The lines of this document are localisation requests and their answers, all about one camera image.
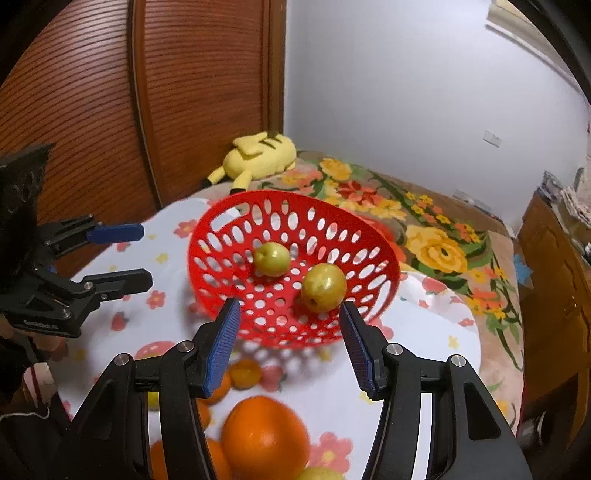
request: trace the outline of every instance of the orange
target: orange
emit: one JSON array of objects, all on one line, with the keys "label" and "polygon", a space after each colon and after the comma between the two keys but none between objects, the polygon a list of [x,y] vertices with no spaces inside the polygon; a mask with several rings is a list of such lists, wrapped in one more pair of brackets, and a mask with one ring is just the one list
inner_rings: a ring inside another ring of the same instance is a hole
[{"label": "orange", "polygon": [[199,419],[201,420],[201,427],[203,430],[207,428],[209,422],[212,421],[212,415],[209,413],[209,408],[201,398],[196,398],[197,411],[199,412]]},{"label": "orange", "polygon": [[232,386],[238,390],[254,387],[261,381],[261,366],[248,358],[240,360],[230,367]]},{"label": "orange", "polygon": [[232,480],[232,471],[223,454],[220,443],[212,439],[207,439],[207,448],[209,449],[209,456],[212,459],[213,469],[216,471],[217,480]]},{"label": "orange", "polygon": [[230,387],[232,386],[232,380],[230,379],[230,374],[228,372],[224,373],[222,378],[222,383],[219,387],[217,387],[211,397],[209,398],[202,398],[202,402],[205,405],[214,405],[217,402],[221,401],[223,397],[226,396]]},{"label": "orange", "polygon": [[310,454],[306,426],[289,407],[272,398],[238,403],[222,428],[222,447],[241,480],[294,480]]},{"label": "orange", "polygon": [[150,459],[152,461],[152,478],[154,480],[168,480],[162,440],[157,441],[150,447]]}]

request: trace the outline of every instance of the stuffed animal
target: stuffed animal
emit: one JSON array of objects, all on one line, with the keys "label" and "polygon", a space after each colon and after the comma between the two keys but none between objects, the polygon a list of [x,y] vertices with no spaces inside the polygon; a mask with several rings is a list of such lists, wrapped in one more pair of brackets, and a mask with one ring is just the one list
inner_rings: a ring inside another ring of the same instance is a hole
[{"label": "stuffed animal", "polygon": [[296,166],[296,147],[285,135],[261,132],[232,142],[223,165],[215,169],[206,184],[215,185],[227,175],[234,183],[231,193],[248,190],[251,180],[260,180]]}]

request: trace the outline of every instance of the floral blanket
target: floral blanket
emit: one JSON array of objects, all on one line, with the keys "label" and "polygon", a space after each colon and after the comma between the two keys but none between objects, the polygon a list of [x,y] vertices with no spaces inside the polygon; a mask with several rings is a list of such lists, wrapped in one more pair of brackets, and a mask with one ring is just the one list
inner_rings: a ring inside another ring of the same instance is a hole
[{"label": "floral blanket", "polygon": [[[517,429],[523,334],[513,246],[500,221],[459,200],[317,152],[299,152],[295,169],[253,182],[255,188],[313,196],[353,212],[388,240],[403,271],[419,271],[441,285],[433,295],[444,286],[454,290],[479,329],[479,375]],[[216,200],[229,189],[229,183],[220,184],[196,195]]]}]

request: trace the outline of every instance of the basket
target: basket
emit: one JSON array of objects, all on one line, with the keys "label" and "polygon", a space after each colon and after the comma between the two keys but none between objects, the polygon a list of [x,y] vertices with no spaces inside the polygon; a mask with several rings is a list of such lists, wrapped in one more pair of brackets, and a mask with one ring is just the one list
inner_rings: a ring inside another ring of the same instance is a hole
[{"label": "basket", "polygon": [[[228,215],[234,217],[230,222]],[[252,253],[268,241],[290,250],[285,277],[269,278],[254,267]],[[196,299],[215,318],[228,297],[237,297],[238,336],[262,346],[301,349],[341,339],[338,309],[316,314],[298,298],[305,274],[321,262],[346,274],[346,300],[355,302],[366,322],[388,307],[398,289],[400,266],[377,230],[341,208],[295,193],[259,190],[222,199],[199,220],[189,244]]]}]

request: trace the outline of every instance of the metal screw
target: metal screw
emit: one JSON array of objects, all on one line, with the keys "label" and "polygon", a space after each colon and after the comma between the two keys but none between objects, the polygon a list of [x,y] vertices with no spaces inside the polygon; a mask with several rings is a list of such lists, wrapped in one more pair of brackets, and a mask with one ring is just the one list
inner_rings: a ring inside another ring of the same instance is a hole
[{"label": "metal screw", "polygon": [[190,352],[194,347],[195,345],[193,345],[191,340],[184,340],[177,345],[178,351],[182,353]]},{"label": "metal screw", "polygon": [[113,363],[115,363],[115,365],[119,365],[120,367],[125,365],[127,362],[129,362],[129,355],[127,353],[120,353],[113,360]]},{"label": "metal screw", "polygon": [[466,365],[466,359],[464,357],[462,357],[461,355],[453,355],[452,356],[452,363],[456,367],[463,367],[464,365]]},{"label": "metal screw", "polygon": [[404,348],[402,348],[402,345],[399,345],[397,343],[390,343],[387,347],[386,347],[386,351],[390,354],[390,355],[400,355],[402,352],[404,352]]}]

